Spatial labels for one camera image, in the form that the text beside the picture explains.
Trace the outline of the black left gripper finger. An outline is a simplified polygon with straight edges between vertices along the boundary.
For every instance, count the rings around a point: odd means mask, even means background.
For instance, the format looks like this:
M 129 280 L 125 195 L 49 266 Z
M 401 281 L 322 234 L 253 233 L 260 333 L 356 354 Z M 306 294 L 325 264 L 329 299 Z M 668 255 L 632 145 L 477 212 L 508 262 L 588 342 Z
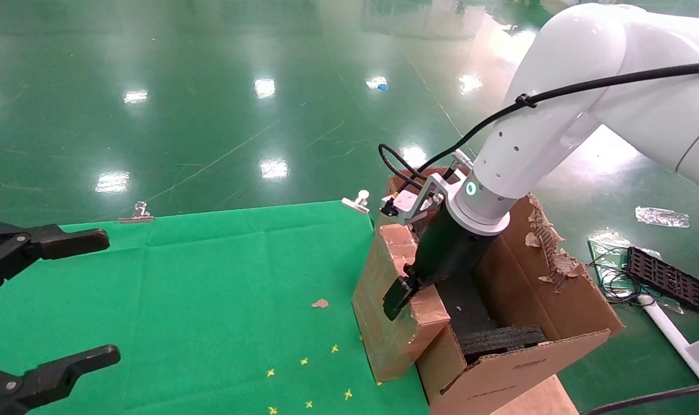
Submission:
M 81 376 L 120 360 L 117 346 L 104 345 L 41 364 L 21 376 L 0 370 L 0 414 L 26 414 L 68 398 Z
M 20 228 L 0 222 L 0 287 L 38 260 L 69 258 L 109 247 L 109 236 L 101 228 L 67 233 L 57 224 Z

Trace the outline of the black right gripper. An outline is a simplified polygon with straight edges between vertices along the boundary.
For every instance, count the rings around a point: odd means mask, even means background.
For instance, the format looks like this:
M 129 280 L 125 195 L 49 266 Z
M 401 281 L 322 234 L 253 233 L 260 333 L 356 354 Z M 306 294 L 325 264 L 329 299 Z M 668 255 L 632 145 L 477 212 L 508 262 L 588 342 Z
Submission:
M 407 277 L 397 277 L 384 294 L 386 317 L 394 321 L 420 289 L 470 273 L 496 238 L 463 228 L 442 205 L 420 236 L 414 262 L 404 268 Z

